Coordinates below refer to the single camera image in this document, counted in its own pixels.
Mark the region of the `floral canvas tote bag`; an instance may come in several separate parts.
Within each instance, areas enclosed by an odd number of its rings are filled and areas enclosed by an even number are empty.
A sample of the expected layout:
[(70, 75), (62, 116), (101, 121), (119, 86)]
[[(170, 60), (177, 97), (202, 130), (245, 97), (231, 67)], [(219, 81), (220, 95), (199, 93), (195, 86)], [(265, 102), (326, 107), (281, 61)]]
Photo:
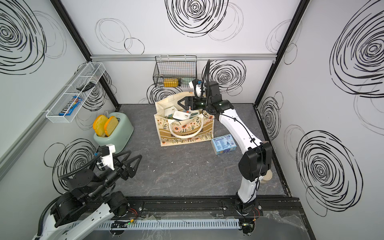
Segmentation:
[(181, 92), (155, 103), (157, 113), (154, 118), (161, 147), (205, 142), (214, 138), (214, 116), (204, 110), (198, 110), (196, 115), (187, 120), (176, 120), (166, 115), (166, 109), (169, 108), (184, 114), (185, 110), (178, 105), (178, 101), (193, 96), (192, 92)]

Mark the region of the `blue labelled tissue pack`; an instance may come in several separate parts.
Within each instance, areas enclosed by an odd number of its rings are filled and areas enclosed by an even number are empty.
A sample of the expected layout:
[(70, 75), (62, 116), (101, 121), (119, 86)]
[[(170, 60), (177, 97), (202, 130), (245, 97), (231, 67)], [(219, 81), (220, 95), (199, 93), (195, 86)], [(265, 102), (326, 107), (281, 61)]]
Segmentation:
[(236, 142), (231, 134), (213, 138), (211, 144), (216, 155), (228, 153), (237, 148)]

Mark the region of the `floral tissue pack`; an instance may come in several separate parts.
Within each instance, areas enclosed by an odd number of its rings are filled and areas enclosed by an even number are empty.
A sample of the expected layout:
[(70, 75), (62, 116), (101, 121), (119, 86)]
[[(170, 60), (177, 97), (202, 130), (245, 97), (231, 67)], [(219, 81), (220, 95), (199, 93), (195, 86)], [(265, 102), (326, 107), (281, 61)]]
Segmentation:
[(172, 106), (172, 107), (169, 107), (169, 108), (164, 109), (164, 117), (165, 117), (166, 119), (172, 119), (174, 113), (175, 113), (177, 110), (178, 110), (178, 109), (177, 109), (175, 106)]
[(187, 113), (190, 114), (190, 119), (192, 119), (192, 118), (200, 115), (201, 111), (200, 110), (188, 110)]

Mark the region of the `green white tissue pack under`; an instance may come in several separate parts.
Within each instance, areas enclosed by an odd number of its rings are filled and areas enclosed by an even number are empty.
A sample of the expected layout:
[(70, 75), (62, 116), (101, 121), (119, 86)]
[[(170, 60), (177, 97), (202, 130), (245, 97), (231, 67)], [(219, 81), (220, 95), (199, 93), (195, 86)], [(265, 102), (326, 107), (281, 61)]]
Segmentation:
[(184, 121), (188, 120), (191, 117), (191, 113), (182, 112), (182, 111), (175, 111), (172, 115), (173, 120), (177, 121)]

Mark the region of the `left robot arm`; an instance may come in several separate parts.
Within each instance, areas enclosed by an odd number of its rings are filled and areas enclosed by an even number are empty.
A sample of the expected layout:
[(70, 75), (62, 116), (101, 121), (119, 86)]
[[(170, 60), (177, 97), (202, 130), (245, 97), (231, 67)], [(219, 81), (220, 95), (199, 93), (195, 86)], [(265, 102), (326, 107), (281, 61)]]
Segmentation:
[(120, 191), (105, 194), (118, 179), (136, 175), (142, 155), (131, 151), (113, 154), (102, 147), (92, 160), (77, 170), (59, 176), (69, 190), (52, 200), (43, 210), (36, 240), (82, 240), (100, 223), (132, 212)]

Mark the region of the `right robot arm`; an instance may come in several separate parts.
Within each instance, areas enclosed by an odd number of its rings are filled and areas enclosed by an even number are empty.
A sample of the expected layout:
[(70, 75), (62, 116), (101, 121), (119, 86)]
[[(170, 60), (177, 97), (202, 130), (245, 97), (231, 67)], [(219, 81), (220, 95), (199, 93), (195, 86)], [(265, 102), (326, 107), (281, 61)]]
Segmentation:
[(232, 135), (243, 156), (239, 161), (242, 175), (237, 192), (235, 209), (246, 215), (257, 207), (256, 198), (260, 183), (272, 164), (272, 145), (259, 140), (240, 119), (235, 107), (222, 98), (217, 82), (193, 80), (190, 87), (193, 97), (184, 97), (178, 105), (184, 110), (203, 110), (213, 115)]

